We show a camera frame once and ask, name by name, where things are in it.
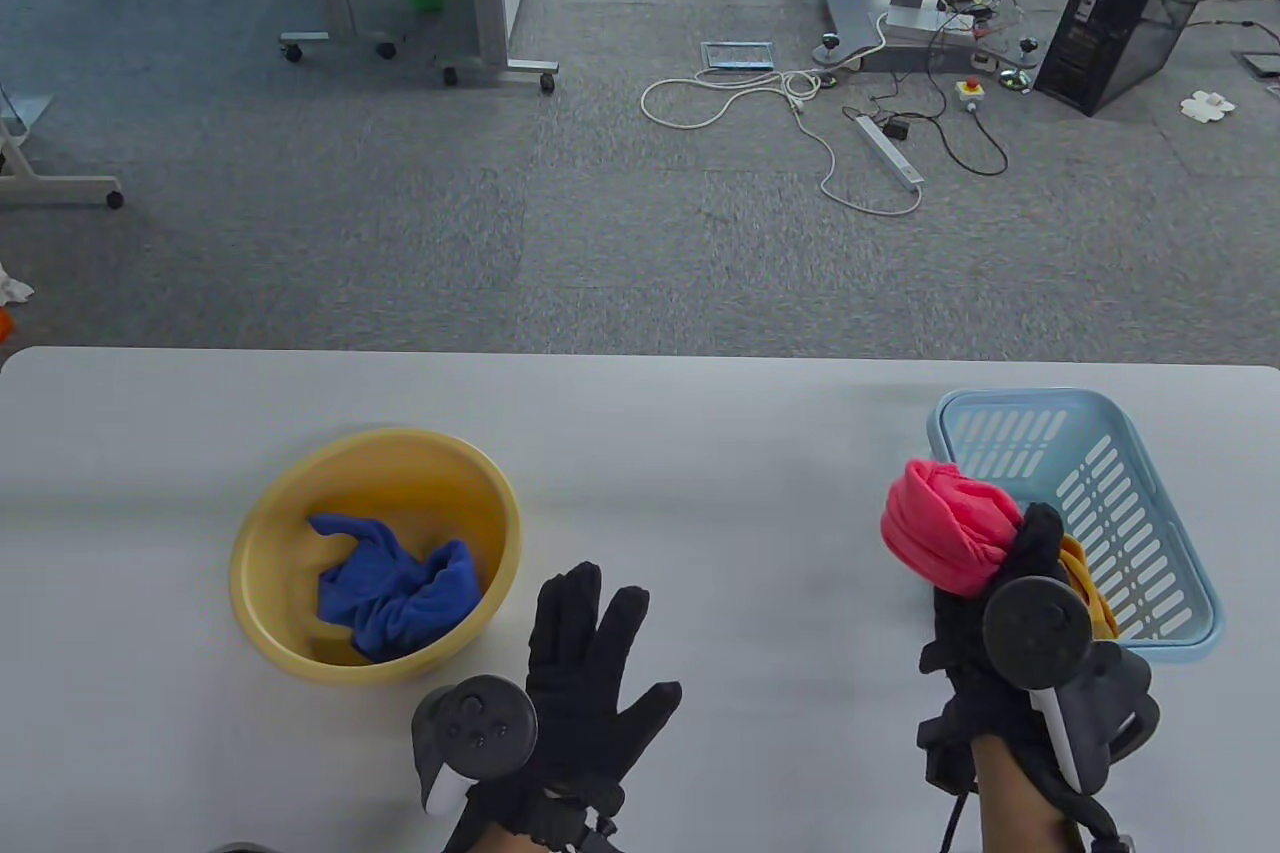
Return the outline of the person's right hand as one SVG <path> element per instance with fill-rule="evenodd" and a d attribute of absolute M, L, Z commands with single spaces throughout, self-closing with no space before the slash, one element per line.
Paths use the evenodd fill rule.
<path fill-rule="evenodd" d="M 1044 721 L 1029 695 L 1001 676 L 982 635 L 983 616 L 995 592 L 1020 578 L 1065 580 L 1059 561 L 1062 519 L 1050 505 L 1029 505 L 1012 547 L 993 578 L 972 598 L 934 589 L 934 639 L 924 647 L 920 672 L 945 672 L 954 695 L 943 712 L 918 727 L 922 749 L 969 743 L 993 735 L 1010 745 L 1050 748 Z"/>

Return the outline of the person's left hand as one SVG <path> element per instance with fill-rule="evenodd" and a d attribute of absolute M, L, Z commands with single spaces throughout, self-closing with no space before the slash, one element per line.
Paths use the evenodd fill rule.
<path fill-rule="evenodd" d="M 525 680 L 538 721 L 532 753 L 515 772 L 468 789 L 448 852 L 614 849 L 622 781 L 684 695 L 680 683 L 662 681 L 620 703 L 649 603 L 637 585 L 603 603 L 591 561 L 543 583 Z"/>

